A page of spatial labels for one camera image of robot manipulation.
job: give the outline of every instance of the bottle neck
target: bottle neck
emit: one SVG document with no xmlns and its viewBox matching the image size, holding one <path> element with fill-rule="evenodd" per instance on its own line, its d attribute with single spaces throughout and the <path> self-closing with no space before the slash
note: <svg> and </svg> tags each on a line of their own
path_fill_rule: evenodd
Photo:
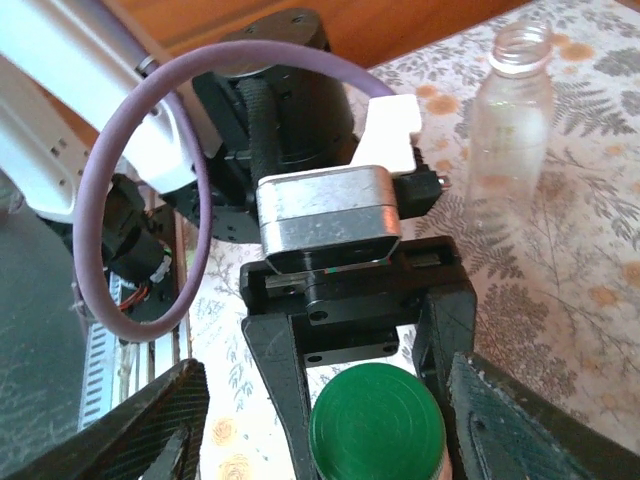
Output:
<svg viewBox="0 0 640 480">
<path fill-rule="evenodd" d="M 522 78 L 544 71 L 551 59 L 551 28 L 546 23 L 520 21 L 498 33 L 489 63 L 500 76 Z"/>
</svg>

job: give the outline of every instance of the clear plastic bottle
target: clear plastic bottle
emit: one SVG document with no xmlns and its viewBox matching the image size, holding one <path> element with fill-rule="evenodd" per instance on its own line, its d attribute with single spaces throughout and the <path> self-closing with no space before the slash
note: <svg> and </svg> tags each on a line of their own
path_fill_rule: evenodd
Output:
<svg viewBox="0 0 640 480">
<path fill-rule="evenodd" d="M 513 23 L 495 39 L 471 113 L 465 211 L 477 228 L 513 228 L 529 215 L 553 119 L 551 48 L 539 22 Z"/>
</svg>

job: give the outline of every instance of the black plastic mount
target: black plastic mount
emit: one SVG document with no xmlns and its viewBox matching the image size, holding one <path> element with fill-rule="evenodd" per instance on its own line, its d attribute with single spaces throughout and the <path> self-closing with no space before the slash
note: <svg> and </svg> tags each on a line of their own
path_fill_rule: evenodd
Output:
<svg viewBox="0 0 640 480">
<path fill-rule="evenodd" d="M 335 273 L 277 275 L 264 262 L 249 263 L 240 291 L 249 311 L 242 330 L 298 480 L 319 478 L 305 369 L 393 355 L 399 325 L 416 324 L 416 374 L 452 417 L 446 383 L 454 353 L 473 350 L 476 295 L 451 238 L 402 242 L 388 264 Z M 449 442 L 457 452 L 455 436 Z"/>
<path fill-rule="evenodd" d="M 456 480 L 640 478 L 640 457 L 476 354 L 455 355 L 450 389 L 464 463 Z"/>
<path fill-rule="evenodd" d="M 279 40 L 330 50 L 317 13 L 292 8 L 263 17 L 232 32 L 222 41 Z M 342 83 L 318 73 L 282 65 L 240 62 L 199 75 L 193 88 L 223 146 L 208 160 L 215 206 L 213 237 L 232 243 L 260 243 L 255 189 L 250 166 L 249 112 L 238 85 L 260 79 L 268 86 L 276 108 L 273 128 L 280 152 L 277 173 L 345 165 L 357 141 L 353 116 Z M 163 199 L 194 224 L 199 222 L 195 183 L 166 194 Z"/>
<path fill-rule="evenodd" d="M 102 221 L 102 262 L 128 282 L 139 284 L 153 275 L 162 263 L 164 248 L 157 235 L 150 231 L 152 227 L 145 212 L 145 202 L 135 182 L 115 174 L 111 184 Z M 72 225 L 46 219 L 42 221 L 73 252 Z M 170 235 L 169 231 L 163 235 L 169 245 L 175 241 Z"/>
<path fill-rule="evenodd" d="M 6 480 L 193 480 L 209 407 L 204 365 L 182 360 Z"/>
<path fill-rule="evenodd" d="M 173 305 L 178 296 L 178 264 L 175 252 L 176 245 L 176 218 L 173 209 L 165 204 L 148 212 L 147 232 L 156 240 L 162 241 L 169 247 L 172 253 L 172 261 L 169 271 L 158 283 L 151 284 L 147 298 L 125 311 L 125 314 L 136 322 L 148 321 L 150 318 L 158 318 Z M 127 298 L 135 291 L 128 286 L 121 286 L 120 297 Z"/>
</svg>

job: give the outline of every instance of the silver metal motor casing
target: silver metal motor casing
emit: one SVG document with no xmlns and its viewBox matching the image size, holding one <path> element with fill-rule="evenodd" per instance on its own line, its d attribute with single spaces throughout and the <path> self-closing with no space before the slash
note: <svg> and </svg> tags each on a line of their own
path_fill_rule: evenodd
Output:
<svg viewBox="0 0 640 480">
<path fill-rule="evenodd" d="M 265 177 L 256 196 L 264 254 L 279 273 L 380 260 L 401 238 L 393 181 L 384 167 Z"/>
</svg>

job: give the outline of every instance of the jar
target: jar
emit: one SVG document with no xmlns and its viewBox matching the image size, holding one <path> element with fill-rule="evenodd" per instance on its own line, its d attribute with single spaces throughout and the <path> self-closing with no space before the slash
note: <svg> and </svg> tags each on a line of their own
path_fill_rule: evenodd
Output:
<svg viewBox="0 0 640 480">
<path fill-rule="evenodd" d="M 442 413 L 415 376 L 386 363 L 336 375 L 309 424 L 313 459 L 324 480 L 451 480 Z"/>
</svg>

